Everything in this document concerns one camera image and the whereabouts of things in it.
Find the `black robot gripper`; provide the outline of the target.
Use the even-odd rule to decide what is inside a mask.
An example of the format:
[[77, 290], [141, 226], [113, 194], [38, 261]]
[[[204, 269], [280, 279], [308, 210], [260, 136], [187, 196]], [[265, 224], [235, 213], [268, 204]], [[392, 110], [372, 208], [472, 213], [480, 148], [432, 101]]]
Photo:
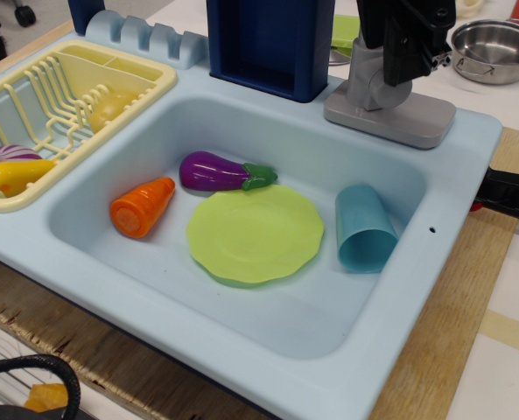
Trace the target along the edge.
[[398, 86], [451, 63], [447, 33], [456, 22], [454, 1], [358, 0], [368, 48], [383, 46], [384, 81]]

